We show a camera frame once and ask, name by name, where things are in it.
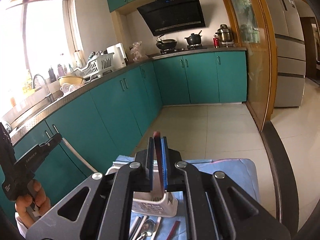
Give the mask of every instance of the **white dish rack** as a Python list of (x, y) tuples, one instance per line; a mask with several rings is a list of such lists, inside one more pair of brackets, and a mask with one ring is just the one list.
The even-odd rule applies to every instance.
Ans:
[(113, 54), (108, 53), (101, 56), (94, 56), (90, 59), (84, 68), (74, 69), (76, 76), (83, 77), (84, 79), (94, 77), (101, 77), (103, 73), (112, 71)]
[[(107, 174), (117, 172), (122, 165), (126, 163), (114, 163)], [(153, 169), (153, 189), (151, 192), (134, 192), (132, 201), (132, 211), (135, 213), (157, 216), (174, 217), (177, 214), (178, 200), (171, 192), (165, 192), (163, 195), (160, 188), (160, 178), (157, 165)]]

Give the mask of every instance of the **blue cloth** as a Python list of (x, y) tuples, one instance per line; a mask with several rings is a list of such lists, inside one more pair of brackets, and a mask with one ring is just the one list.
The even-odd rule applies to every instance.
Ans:
[[(120, 155), (116, 161), (132, 162), (132, 157)], [(190, 160), (186, 161), (196, 166), (200, 171), (213, 174), (215, 171), (223, 171), (231, 179), (234, 180), (240, 187), (242, 187), (252, 198), (256, 201), (260, 201), (259, 187), (257, 171), (254, 163), (249, 159), (224, 159), (224, 160)], [(163, 240), (169, 235), (171, 228), (176, 220), (180, 221), (179, 228), (177, 229), (173, 240), (185, 240), (186, 239), (186, 222), (184, 216), (183, 194), (182, 192), (173, 192), (173, 195), (178, 200), (177, 215), (173, 218), (162, 218), (160, 227), (156, 236), (156, 239)], [(131, 223), (135, 217), (143, 216), (140, 214), (131, 214)], [(157, 217), (151, 216), (155, 223)]]

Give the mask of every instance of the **black range hood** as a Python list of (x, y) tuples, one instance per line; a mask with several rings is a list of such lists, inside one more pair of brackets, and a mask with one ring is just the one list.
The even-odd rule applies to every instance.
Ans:
[(156, 0), (137, 9), (153, 36), (205, 27), (199, 0)]

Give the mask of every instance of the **screw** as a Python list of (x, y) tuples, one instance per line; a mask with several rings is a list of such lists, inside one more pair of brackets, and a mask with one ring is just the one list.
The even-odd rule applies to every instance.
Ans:
[(179, 162), (176, 163), (176, 166), (178, 168), (185, 168), (187, 166), (187, 163), (184, 162), (184, 161), (179, 161)]
[(223, 179), (226, 175), (223, 171), (216, 171), (214, 173), (214, 176), (217, 178), (217, 179)]
[(98, 180), (98, 179), (101, 179), (101, 178), (103, 177), (103, 175), (102, 175), (102, 173), (100, 173), (100, 172), (96, 172), (96, 173), (92, 174), (91, 177), (92, 177), (93, 179), (95, 179), (95, 180)]
[(141, 164), (139, 162), (132, 162), (130, 163), (129, 167), (132, 169), (137, 169), (141, 166)]

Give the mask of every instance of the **human hand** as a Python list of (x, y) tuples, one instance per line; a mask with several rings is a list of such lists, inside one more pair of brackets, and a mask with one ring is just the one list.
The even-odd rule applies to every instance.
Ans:
[[(33, 180), (33, 189), (37, 192), (35, 197), (35, 203), (39, 207), (39, 214), (43, 216), (51, 208), (50, 199), (45, 195), (44, 189), (41, 187), (41, 183), (37, 180)], [(27, 213), (27, 207), (32, 203), (32, 197), (27, 194), (19, 196), (16, 200), (16, 211), (26, 228), (29, 228), (34, 223), (33, 219)]]

